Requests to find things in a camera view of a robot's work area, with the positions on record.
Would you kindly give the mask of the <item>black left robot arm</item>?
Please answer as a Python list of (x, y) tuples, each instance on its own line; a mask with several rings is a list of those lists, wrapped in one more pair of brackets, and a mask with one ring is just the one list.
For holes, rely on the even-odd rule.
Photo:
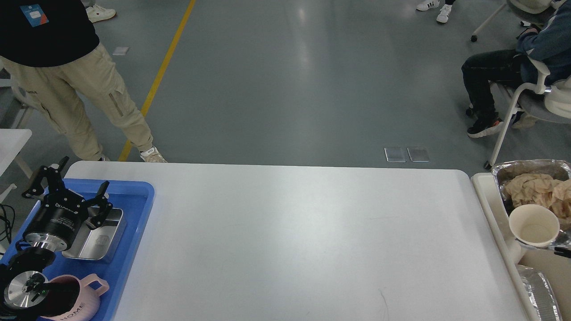
[(90, 319), (98, 309), (88, 282), (74, 276), (49, 280), (43, 270), (57, 252), (69, 250), (81, 227), (100, 228), (112, 211), (106, 189), (100, 185), (92, 199), (65, 187), (61, 171), (69, 157), (58, 164), (41, 166), (22, 196), (40, 201), (38, 210), (23, 232), (25, 249), (18, 249), (8, 264), (1, 265), (1, 319), (34, 321), (37, 317)]

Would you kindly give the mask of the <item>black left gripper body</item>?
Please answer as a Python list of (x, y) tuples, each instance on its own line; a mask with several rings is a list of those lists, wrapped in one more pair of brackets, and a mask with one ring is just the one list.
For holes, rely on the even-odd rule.
[(31, 246), (50, 251), (68, 250), (88, 217), (82, 202), (84, 197), (79, 194), (45, 195), (23, 238)]

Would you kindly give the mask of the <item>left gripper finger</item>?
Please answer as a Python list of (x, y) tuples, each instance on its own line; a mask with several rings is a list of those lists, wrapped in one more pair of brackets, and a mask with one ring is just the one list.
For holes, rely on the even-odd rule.
[[(64, 198), (70, 196), (70, 191), (66, 189), (65, 183), (61, 177), (61, 171), (65, 168), (69, 157), (64, 156), (59, 163), (51, 166), (40, 166), (31, 175), (29, 185), (25, 191), (21, 193), (24, 198), (43, 200), (45, 197), (53, 196), (55, 198)], [(47, 188), (49, 192), (44, 193), (45, 188), (41, 185), (43, 179), (47, 179)]]
[(108, 195), (106, 194), (109, 184), (109, 181), (104, 181), (104, 183), (100, 185), (97, 194), (92, 199), (84, 201), (84, 207), (86, 209), (94, 206), (98, 209), (96, 214), (88, 214), (88, 218), (85, 221), (90, 230), (102, 227), (103, 223), (108, 218), (108, 214), (113, 208), (113, 204), (108, 201)]

